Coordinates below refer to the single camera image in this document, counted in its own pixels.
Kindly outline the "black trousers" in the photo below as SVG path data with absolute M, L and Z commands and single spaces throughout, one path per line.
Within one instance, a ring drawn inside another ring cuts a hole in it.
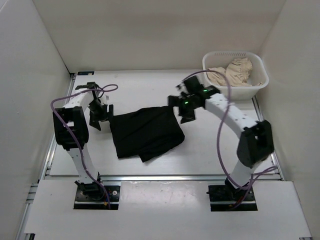
M 165 154 L 185 140 L 170 106 L 146 107 L 115 115 L 109 125 L 119 159 L 138 156 L 144 163 Z

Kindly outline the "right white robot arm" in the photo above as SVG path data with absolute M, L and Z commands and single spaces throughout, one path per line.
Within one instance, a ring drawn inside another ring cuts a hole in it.
M 183 85 L 179 96 L 167 98 L 169 106 L 178 108 L 182 123 L 195 120 L 195 109 L 203 108 L 221 120 L 217 144 L 220 143 L 223 125 L 227 125 L 239 139 L 237 163 L 224 181 L 226 197 L 236 200 L 243 191 L 252 187 L 256 169 L 274 152 L 271 124 L 245 115 L 218 88 L 212 85 L 205 87 L 195 76 L 184 80 Z

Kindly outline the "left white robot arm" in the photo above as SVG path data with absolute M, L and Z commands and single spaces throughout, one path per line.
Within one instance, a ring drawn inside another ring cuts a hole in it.
M 95 202 L 109 204 L 109 194 L 95 169 L 89 154 L 88 126 L 100 131 L 101 122 L 109 121 L 114 115 L 114 106 L 99 97 L 107 93 L 105 87 L 95 82 L 78 85 L 74 94 L 54 99 L 50 103 L 53 114 L 55 140 L 71 157 L 78 172 L 75 182 L 82 194 Z

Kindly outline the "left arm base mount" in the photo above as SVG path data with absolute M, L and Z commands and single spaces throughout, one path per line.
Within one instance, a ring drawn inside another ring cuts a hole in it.
M 75 181 L 77 185 L 73 208 L 75 210 L 118 210 L 121 194 L 121 185 L 112 183 L 104 185 L 108 193 L 108 199 L 105 192 L 96 183 L 82 184 Z

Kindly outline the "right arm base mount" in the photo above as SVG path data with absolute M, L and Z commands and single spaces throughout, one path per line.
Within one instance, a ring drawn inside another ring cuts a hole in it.
M 211 212 L 252 212 L 257 211 L 254 190 L 236 190 L 232 194 L 225 185 L 209 185 Z

